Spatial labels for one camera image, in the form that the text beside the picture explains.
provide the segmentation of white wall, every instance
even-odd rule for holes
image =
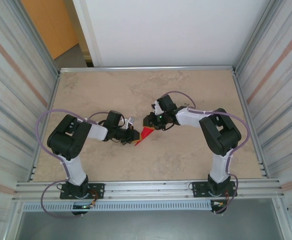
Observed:
[[[232,65],[269,0],[74,0],[96,67]]]

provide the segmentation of robotic arm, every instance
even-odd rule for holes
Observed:
[[[213,152],[213,164],[208,175],[210,193],[219,196],[230,185],[227,159],[232,149],[237,147],[241,134],[230,117],[221,114],[206,114],[186,106],[177,107],[169,95],[165,95],[152,105],[154,112],[144,118],[144,127],[166,131],[174,125],[189,125],[201,128],[208,147]],[[226,112],[219,108],[216,112]]]
[[[133,128],[134,119],[128,120],[116,111],[110,111],[105,120],[99,123],[81,121],[72,115],[66,115],[48,138],[47,145],[52,152],[61,157],[69,172],[69,181],[63,191],[66,196],[86,198],[88,196],[88,176],[84,172],[79,153],[87,138],[107,142],[116,139],[121,144],[130,144],[140,140],[140,134]]]

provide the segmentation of red triangular piece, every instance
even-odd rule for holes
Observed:
[[[153,128],[149,128],[144,126],[144,129],[141,132],[141,140],[137,141],[135,146],[138,145],[143,139],[145,139],[146,137],[148,137],[155,129]]]

